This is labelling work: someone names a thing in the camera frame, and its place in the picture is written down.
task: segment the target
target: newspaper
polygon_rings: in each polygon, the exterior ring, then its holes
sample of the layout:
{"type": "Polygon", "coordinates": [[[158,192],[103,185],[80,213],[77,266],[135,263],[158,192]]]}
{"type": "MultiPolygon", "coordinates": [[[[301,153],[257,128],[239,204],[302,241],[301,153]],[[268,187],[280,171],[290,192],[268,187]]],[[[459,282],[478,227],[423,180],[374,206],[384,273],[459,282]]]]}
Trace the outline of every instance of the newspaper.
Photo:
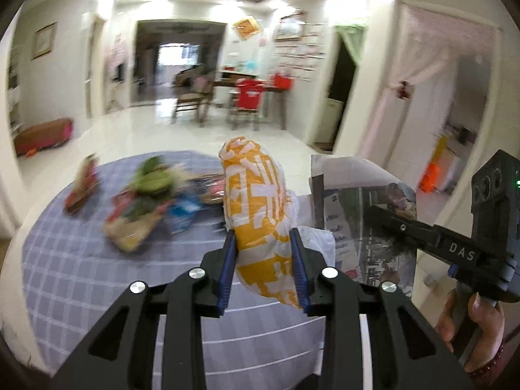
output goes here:
{"type": "Polygon", "coordinates": [[[412,295],[417,249],[384,236],[363,219],[372,205],[415,220],[415,192],[374,163],[355,157],[313,155],[311,187],[316,227],[336,242],[336,268],[354,281],[389,280],[412,295]]]}

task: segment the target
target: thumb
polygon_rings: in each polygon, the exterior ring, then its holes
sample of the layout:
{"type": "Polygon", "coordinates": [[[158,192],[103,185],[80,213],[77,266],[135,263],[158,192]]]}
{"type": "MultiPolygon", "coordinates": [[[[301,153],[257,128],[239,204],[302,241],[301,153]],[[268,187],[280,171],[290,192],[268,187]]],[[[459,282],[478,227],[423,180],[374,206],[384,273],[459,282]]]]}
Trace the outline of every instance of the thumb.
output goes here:
{"type": "Polygon", "coordinates": [[[467,372],[473,372],[490,362],[497,354],[504,335],[504,313],[500,304],[495,308],[478,293],[470,298],[467,313],[482,329],[482,335],[464,365],[467,372]]]}

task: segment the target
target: blue checkered tablecloth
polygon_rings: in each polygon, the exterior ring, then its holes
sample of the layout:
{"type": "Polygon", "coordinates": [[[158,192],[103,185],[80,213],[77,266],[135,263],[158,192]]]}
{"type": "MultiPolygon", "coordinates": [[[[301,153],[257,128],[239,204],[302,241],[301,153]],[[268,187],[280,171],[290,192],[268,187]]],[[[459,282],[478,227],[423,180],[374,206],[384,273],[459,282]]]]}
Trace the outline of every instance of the blue checkered tablecloth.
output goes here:
{"type": "MultiPolygon", "coordinates": [[[[23,245],[23,286],[34,334],[54,373],[106,309],[135,280],[150,286],[173,281],[222,247],[222,213],[211,208],[192,227],[171,236],[160,224],[142,248],[125,254],[108,242],[101,225],[111,198],[146,158],[163,155],[195,173],[222,171],[219,159],[192,151],[136,155],[99,167],[101,186],[71,217],[63,203],[71,185],[47,206],[23,245]]],[[[154,358],[153,388],[160,389],[165,318],[161,318],[154,358]]],[[[220,319],[204,318],[202,338],[209,390],[289,389],[314,370],[324,320],[275,299],[252,294],[235,278],[220,319]]]]}

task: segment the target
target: green curtain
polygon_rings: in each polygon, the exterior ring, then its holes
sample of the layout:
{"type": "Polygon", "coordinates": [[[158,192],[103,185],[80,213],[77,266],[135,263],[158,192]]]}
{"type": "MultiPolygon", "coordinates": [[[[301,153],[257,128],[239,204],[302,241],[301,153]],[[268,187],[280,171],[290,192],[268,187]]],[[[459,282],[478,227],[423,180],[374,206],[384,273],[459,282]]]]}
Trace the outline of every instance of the green curtain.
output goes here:
{"type": "Polygon", "coordinates": [[[352,57],[356,66],[359,66],[363,54],[365,27],[360,25],[336,25],[334,28],[340,34],[350,57],[352,57]]]}

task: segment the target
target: framed picture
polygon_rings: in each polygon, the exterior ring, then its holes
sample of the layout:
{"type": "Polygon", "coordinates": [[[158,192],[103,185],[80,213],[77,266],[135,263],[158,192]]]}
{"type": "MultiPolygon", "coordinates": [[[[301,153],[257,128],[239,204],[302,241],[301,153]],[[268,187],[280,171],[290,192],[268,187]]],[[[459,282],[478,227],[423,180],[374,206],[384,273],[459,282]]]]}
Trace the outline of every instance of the framed picture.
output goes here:
{"type": "Polygon", "coordinates": [[[54,39],[56,37],[56,27],[58,22],[45,26],[34,34],[33,42],[33,58],[49,54],[54,48],[54,39]]]}
{"type": "Polygon", "coordinates": [[[280,19],[276,40],[300,39],[305,26],[305,13],[298,12],[280,19]]]}
{"type": "Polygon", "coordinates": [[[260,28],[260,25],[253,16],[249,16],[246,19],[234,23],[233,29],[238,33],[242,41],[245,41],[262,31],[262,28],[260,28]]]}

